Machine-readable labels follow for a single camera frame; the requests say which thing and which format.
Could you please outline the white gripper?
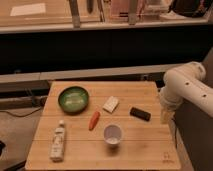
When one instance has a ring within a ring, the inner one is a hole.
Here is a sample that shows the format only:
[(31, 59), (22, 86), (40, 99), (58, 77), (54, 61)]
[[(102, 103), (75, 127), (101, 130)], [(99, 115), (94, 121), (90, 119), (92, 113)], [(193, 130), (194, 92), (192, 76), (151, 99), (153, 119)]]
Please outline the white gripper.
[(173, 94), (167, 87), (163, 87), (159, 92), (161, 104), (161, 123), (168, 124), (175, 111), (182, 104), (182, 98)]

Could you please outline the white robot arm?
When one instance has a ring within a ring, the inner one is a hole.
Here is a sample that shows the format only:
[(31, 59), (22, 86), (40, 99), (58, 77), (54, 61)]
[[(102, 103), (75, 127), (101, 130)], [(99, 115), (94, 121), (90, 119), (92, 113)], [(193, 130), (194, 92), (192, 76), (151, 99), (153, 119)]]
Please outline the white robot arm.
[(213, 118), (213, 88), (205, 85), (205, 67), (200, 62), (189, 62), (167, 70), (165, 86), (160, 89), (161, 123), (169, 119), (186, 99)]

